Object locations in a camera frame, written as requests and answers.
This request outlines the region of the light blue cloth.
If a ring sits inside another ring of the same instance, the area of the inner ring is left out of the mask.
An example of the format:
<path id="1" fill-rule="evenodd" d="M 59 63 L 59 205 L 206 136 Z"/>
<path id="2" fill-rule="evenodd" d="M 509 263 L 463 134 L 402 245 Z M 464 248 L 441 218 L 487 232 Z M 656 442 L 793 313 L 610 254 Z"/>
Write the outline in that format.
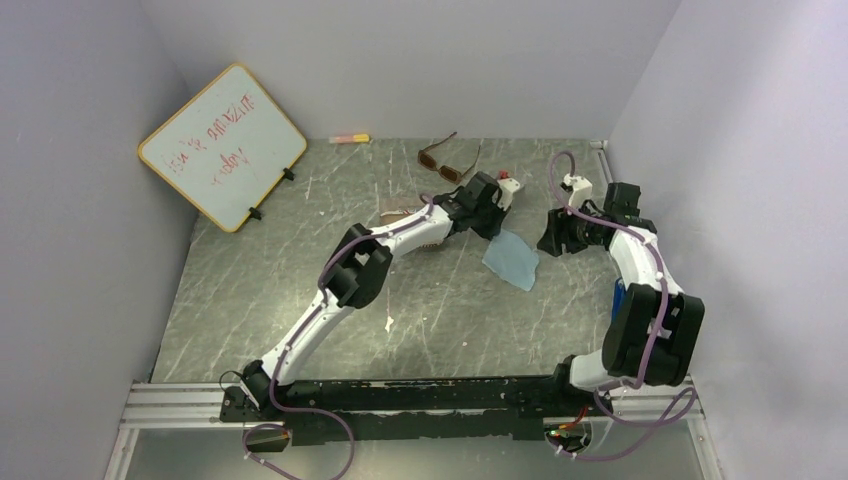
<path id="1" fill-rule="evenodd" d="M 536 282 L 539 256 L 521 237 L 503 229 L 490 241 L 482 263 L 501 280 L 530 292 Z"/>

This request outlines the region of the brown sunglasses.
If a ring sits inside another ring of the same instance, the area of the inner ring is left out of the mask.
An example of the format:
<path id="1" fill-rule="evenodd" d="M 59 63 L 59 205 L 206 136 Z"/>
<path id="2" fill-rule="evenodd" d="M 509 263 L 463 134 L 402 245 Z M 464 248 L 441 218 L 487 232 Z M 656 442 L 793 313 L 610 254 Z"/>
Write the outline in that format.
<path id="1" fill-rule="evenodd" d="M 440 164 L 433 157 L 433 152 L 437 148 L 441 147 L 443 144 L 448 142 L 449 140 L 452 140 L 453 138 L 455 138 L 457 134 L 458 134 L 458 132 L 454 131 L 451 134 L 449 134 L 448 136 L 446 136 L 445 138 L 443 138 L 442 140 L 431 143 L 430 145 L 424 147 L 423 149 L 420 149 L 417 153 L 417 162 L 420 166 L 422 166 L 423 168 L 425 168 L 429 171 L 433 171 L 433 172 L 438 173 L 439 176 L 442 179 L 444 179 L 444 180 L 446 180 L 446 181 L 448 181 L 448 182 L 450 182 L 454 185 L 459 185 L 461 183 L 461 181 L 469 173 L 471 173 L 475 170 L 475 168 L 477 167 L 477 164 L 479 162 L 479 158 L 480 158 L 481 150 L 482 150 L 482 146 L 479 145 L 477 152 L 475 154 L 474 161 L 468 167 L 466 167 L 464 170 L 459 170 L 459 169 L 454 168 L 454 167 L 447 165 L 447 164 Z"/>

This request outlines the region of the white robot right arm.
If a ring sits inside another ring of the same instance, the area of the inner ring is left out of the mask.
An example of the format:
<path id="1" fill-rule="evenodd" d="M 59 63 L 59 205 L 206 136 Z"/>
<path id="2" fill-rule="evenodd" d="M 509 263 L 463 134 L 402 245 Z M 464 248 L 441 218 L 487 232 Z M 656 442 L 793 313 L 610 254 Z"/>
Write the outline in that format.
<path id="1" fill-rule="evenodd" d="M 561 414 L 576 413 L 588 391 L 624 384 L 677 386 L 686 376 L 705 314 L 670 274 L 658 248 L 657 229 L 638 207 L 639 186 L 613 182 L 603 205 L 593 185 L 568 174 L 556 185 L 564 206 L 549 211 L 539 250 L 558 257 L 598 246 L 608 252 L 621 280 L 617 309 L 599 350 L 572 359 L 570 374 L 553 383 L 549 399 Z"/>

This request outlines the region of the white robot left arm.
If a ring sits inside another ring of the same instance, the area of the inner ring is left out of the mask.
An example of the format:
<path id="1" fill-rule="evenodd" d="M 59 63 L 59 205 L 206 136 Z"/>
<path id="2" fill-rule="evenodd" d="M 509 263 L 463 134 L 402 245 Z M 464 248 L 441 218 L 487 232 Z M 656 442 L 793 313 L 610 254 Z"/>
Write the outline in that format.
<path id="1" fill-rule="evenodd" d="M 306 360 L 341 320 L 379 296 L 394 260 L 467 230 L 493 239 L 522 188 L 514 178 L 478 172 L 452 192 L 423 195 L 421 208 L 395 222 L 351 226 L 324 265 L 306 311 L 279 343 L 241 373 L 248 409 L 262 420 L 278 417 L 286 405 L 281 387 L 298 379 Z"/>

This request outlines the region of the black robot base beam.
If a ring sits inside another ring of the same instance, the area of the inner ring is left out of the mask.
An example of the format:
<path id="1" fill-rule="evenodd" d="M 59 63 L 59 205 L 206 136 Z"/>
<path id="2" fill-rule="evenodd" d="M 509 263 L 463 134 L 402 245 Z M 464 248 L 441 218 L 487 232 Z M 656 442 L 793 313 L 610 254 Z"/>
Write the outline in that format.
<path id="1" fill-rule="evenodd" d="M 598 416 L 591 393 L 565 373 L 407 380 L 299 380 L 277 390 L 282 404 L 257 408 L 237 386 L 224 391 L 225 424 L 279 423 L 296 446 L 331 441 L 506 437 L 540 440 L 545 430 Z"/>

